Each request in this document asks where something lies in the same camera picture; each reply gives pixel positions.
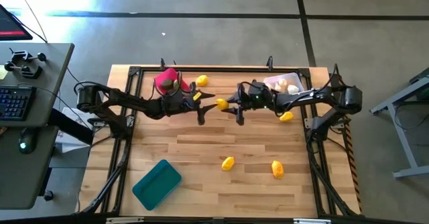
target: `yellow toy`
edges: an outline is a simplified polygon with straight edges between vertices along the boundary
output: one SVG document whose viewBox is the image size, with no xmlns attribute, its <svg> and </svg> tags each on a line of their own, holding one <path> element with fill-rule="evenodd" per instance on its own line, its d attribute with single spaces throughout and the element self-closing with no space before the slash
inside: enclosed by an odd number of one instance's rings
<svg viewBox="0 0 429 224">
<path fill-rule="evenodd" d="M 207 82 L 208 82 L 208 77 L 206 75 L 199 76 L 195 81 L 197 87 L 203 87 L 207 85 Z"/>
<path fill-rule="evenodd" d="M 229 103 L 225 99 L 216 99 L 217 108 L 220 110 L 227 109 L 229 107 Z"/>
<path fill-rule="evenodd" d="M 287 122 L 294 118 L 294 114 L 292 112 L 285 112 L 282 116 L 279 117 L 280 121 Z"/>
<path fill-rule="evenodd" d="M 284 171 L 282 163 L 274 160 L 273 164 L 271 164 L 271 169 L 273 170 L 274 178 L 281 179 L 283 177 Z"/>
<path fill-rule="evenodd" d="M 234 166 L 234 157 L 228 157 L 222 163 L 222 170 L 229 171 L 233 168 L 233 166 Z"/>
</svg>

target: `desk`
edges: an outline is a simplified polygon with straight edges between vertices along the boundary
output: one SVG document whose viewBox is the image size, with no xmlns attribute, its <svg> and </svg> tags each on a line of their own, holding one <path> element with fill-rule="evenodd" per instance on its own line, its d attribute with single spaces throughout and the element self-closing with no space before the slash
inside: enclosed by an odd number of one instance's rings
<svg viewBox="0 0 429 224">
<path fill-rule="evenodd" d="M 129 66 L 113 65 L 108 86 L 124 91 L 128 71 Z M 328 80 L 326 68 L 310 68 L 310 73 L 316 88 Z M 145 72 L 141 96 L 150 96 L 153 77 L 158 74 Z M 208 105 L 216 98 L 232 95 L 238 82 L 262 80 L 278 73 L 184 72 L 184 80 L 190 83 L 200 74 L 209 77 L 209 84 L 202 91 L 216 94 L 215 98 L 204 100 L 202 105 Z M 317 104 L 319 115 L 329 109 L 328 105 Z M 121 108 L 112 110 L 119 114 Z M 138 113 L 120 216 L 316 217 L 302 118 L 299 108 L 292 112 L 295 119 L 280 123 L 270 111 L 246 111 L 244 126 L 235 123 L 235 116 L 218 109 L 206 114 L 203 126 L 198 126 L 196 113 L 157 121 Z M 108 129 L 102 129 L 94 140 L 108 134 Z M 332 132 L 329 137 L 343 142 L 341 136 Z M 350 208 L 359 213 L 347 155 L 334 144 L 325 142 L 324 146 L 332 185 Z M 113 140 L 109 140 L 91 150 L 80 193 L 83 207 L 104 185 L 112 149 Z M 221 163 L 227 156 L 234 156 L 236 164 L 230 172 L 223 172 Z M 162 159 L 168 160 L 183 180 L 158 208 L 147 211 L 131 188 Z M 281 180 L 272 176 L 273 160 L 284 165 L 285 176 Z M 327 209 L 325 192 L 321 193 Z"/>
<path fill-rule="evenodd" d="M 0 43 L 0 62 L 10 60 L 9 47 L 15 51 L 27 50 L 34 56 L 43 52 L 48 61 L 36 62 L 43 68 L 38 79 L 26 79 L 15 72 L 8 72 L 0 84 L 27 82 L 58 93 L 73 52 L 73 44 Z M 40 191 L 44 192 L 50 173 L 48 164 L 59 128 L 41 128 L 37 147 L 31 154 L 19 152 L 18 139 L 23 127 L 46 126 L 51 112 L 57 112 L 52 110 L 55 98 L 53 94 L 38 89 L 26 121 L 0 122 L 1 126 L 9 128 L 0 136 L 0 209 L 30 209 Z"/>
</svg>

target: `gray floor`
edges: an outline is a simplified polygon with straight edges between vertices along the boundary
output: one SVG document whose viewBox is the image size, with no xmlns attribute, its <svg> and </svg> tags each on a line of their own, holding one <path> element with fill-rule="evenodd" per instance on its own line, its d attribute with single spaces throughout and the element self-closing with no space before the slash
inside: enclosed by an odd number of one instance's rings
<svg viewBox="0 0 429 224">
<path fill-rule="evenodd" d="M 80 80 L 106 83 L 112 64 L 158 63 L 308 66 L 298 19 L 142 19 L 45 17 L 48 10 L 102 12 L 298 13 L 296 0 L 28 0 L 51 42 L 76 45 L 70 69 Z M 10 8 L 21 0 L 0 0 Z M 308 14 L 429 15 L 429 0 L 304 0 Z M 37 24 L 28 13 L 21 20 Z M 344 80 L 364 92 L 362 112 L 352 117 L 352 134 L 363 214 L 427 223 L 429 175 L 394 180 L 392 171 L 408 168 L 395 129 L 386 115 L 368 110 L 406 86 L 428 67 L 429 21 L 308 21 L 317 66 L 337 63 Z M 70 76 L 62 97 L 75 102 Z M 419 131 L 421 139 L 427 133 Z M 413 141 L 419 163 L 429 148 Z M 38 200 L 28 211 L 0 211 L 0 219 L 71 213 L 87 153 L 56 156 L 48 188 L 56 200 Z"/>
</svg>

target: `wood plank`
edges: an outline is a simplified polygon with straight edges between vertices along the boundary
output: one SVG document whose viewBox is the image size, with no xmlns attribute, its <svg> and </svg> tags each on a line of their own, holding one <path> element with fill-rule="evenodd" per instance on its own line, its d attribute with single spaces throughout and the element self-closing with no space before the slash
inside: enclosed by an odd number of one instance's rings
<svg viewBox="0 0 429 224">
<path fill-rule="evenodd" d="M 113 65 L 108 85 L 123 90 L 128 68 L 129 65 Z M 325 68 L 311 68 L 310 71 L 315 87 L 326 82 Z M 145 72 L 141 90 L 141 95 L 145 98 L 151 95 L 152 81 L 158 74 Z M 205 99 L 203 105 L 213 104 L 218 97 L 229 97 L 235 92 L 238 82 L 278 75 L 184 72 L 184 80 L 190 83 L 200 74 L 209 76 L 209 84 L 201 90 L 217 94 L 213 99 Z M 317 107 L 319 114 L 329 109 L 324 105 Z M 121 108 L 112 109 L 118 113 Z M 281 123 L 271 111 L 246 111 L 244 126 L 235 123 L 235 116 L 221 113 L 218 109 L 207 113 L 203 126 L 198 126 L 195 113 L 161 120 L 149 119 L 143 113 L 138 113 L 121 215 L 315 217 L 316 208 L 301 114 L 297 107 L 292 112 L 295 118 L 289 123 Z M 95 141 L 108 134 L 107 128 L 102 129 L 96 134 Z M 332 133 L 329 136 L 343 144 L 341 137 Z M 92 201 L 106 181 L 112 148 L 113 140 L 108 140 L 95 146 L 90 152 L 80 194 L 83 207 Z M 325 142 L 325 149 L 332 184 L 350 208 L 359 212 L 350 170 L 347 169 L 347 156 L 334 143 Z M 224 172 L 221 164 L 228 156 L 235 157 L 235 165 L 231 171 Z M 182 175 L 182 182 L 159 207 L 147 211 L 131 189 L 163 159 L 169 161 Z M 271 173 L 273 160 L 284 165 L 285 175 L 281 180 L 276 180 Z M 113 189 L 110 207 L 115 191 L 116 188 Z M 322 197 L 327 209 L 326 195 L 322 194 Z"/>
</svg>

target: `black keyboard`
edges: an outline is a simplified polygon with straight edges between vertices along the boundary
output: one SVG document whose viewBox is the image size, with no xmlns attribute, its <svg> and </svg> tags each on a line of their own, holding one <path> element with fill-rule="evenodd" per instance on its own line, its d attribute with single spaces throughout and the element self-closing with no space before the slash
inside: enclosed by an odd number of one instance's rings
<svg viewBox="0 0 429 224">
<path fill-rule="evenodd" d="M 0 121 L 24 121 L 35 94 L 35 87 L 0 85 Z"/>
</svg>

